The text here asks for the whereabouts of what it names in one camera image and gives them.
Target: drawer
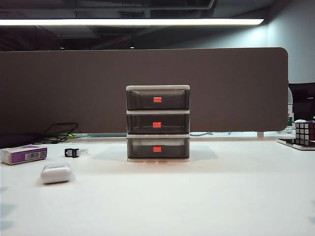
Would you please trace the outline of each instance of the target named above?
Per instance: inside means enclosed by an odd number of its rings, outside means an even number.
[[[189,158],[189,138],[127,139],[127,155],[132,158]]]
[[[189,114],[128,114],[128,134],[189,134]]]
[[[189,110],[189,86],[172,88],[174,87],[127,86],[127,89],[137,89],[126,91],[127,110]]]

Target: fluorescent light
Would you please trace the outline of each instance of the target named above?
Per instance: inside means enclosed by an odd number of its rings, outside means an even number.
[[[0,20],[0,26],[245,26],[263,19],[51,19]]]

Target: stacked drawers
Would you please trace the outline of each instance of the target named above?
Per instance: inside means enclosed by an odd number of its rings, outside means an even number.
[[[129,161],[188,160],[190,87],[127,86]]]

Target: gray wall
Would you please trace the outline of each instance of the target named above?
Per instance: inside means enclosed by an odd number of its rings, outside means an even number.
[[[165,48],[283,47],[289,82],[315,82],[315,0],[294,0],[266,25],[219,33]]]

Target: purple box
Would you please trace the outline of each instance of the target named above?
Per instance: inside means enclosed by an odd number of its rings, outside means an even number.
[[[1,149],[1,162],[8,165],[15,165],[24,162],[45,159],[47,148],[39,146],[23,146]]]

